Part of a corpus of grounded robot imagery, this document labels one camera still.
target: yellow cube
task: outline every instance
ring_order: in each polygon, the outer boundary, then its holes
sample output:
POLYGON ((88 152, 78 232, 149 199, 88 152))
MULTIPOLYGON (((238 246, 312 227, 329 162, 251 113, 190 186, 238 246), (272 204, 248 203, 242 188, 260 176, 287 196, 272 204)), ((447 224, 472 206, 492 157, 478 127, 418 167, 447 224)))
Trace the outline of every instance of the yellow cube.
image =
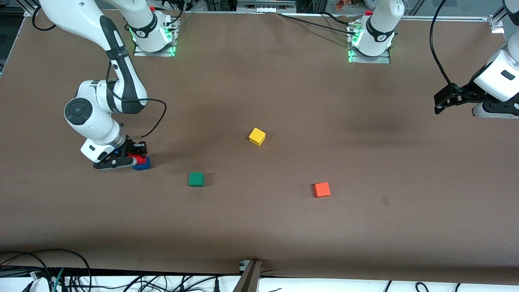
POLYGON ((263 140, 265 140, 265 132, 261 131, 258 128, 254 128, 254 130, 252 130, 252 133, 249 135, 249 141, 254 143, 256 146, 261 146, 263 140))

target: green cube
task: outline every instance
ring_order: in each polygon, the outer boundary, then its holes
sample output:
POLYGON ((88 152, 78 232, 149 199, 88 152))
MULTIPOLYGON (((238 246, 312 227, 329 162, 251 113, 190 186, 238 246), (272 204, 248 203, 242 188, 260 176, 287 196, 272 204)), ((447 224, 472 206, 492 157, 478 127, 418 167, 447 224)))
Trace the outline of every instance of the green cube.
POLYGON ((190 172, 189 173, 189 186, 200 188, 203 187, 203 173, 202 172, 190 172))

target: teal cable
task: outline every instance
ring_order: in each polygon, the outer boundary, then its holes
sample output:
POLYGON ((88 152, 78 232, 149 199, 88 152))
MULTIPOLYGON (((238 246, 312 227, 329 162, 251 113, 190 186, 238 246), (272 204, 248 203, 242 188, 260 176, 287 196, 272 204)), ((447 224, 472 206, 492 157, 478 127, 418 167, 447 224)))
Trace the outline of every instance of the teal cable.
POLYGON ((52 292, 57 292, 58 291, 58 283, 60 281, 61 273, 63 273, 63 270, 65 270, 65 268, 61 268, 61 271, 58 273, 58 277, 56 277, 56 283, 54 283, 54 287, 52 288, 52 292))

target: blue block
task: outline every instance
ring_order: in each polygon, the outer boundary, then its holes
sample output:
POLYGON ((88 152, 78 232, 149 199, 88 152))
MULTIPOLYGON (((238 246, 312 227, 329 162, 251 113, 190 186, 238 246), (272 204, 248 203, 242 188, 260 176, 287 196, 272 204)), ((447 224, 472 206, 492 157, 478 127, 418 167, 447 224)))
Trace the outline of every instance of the blue block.
POLYGON ((146 163, 145 164, 139 164, 139 165, 134 165, 132 166, 133 169, 135 170, 147 170, 150 168, 150 164, 149 164, 149 157, 146 156, 146 163))

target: brown tabletop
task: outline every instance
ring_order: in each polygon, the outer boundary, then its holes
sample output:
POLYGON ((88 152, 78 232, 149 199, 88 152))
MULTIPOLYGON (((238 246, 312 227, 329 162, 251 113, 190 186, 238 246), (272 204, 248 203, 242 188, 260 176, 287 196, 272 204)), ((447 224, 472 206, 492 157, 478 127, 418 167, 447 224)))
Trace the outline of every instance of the brown tabletop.
MULTIPOLYGON (((94 268, 226 273, 259 258, 279 276, 519 284, 519 123, 470 105, 434 115, 429 25, 401 21, 377 65, 349 63, 344 34, 275 14, 196 14, 174 58, 132 57, 169 108, 145 139, 152 169, 98 171, 63 108, 104 78, 106 55, 26 21, 0 78, 0 248, 70 248, 94 268), (191 171, 208 186, 190 188, 191 171), (332 195, 316 199, 321 181, 332 195)), ((460 85, 503 43, 488 23, 436 26, 460 85)), ((114 118, 138 135, 160 111, 114 118)))

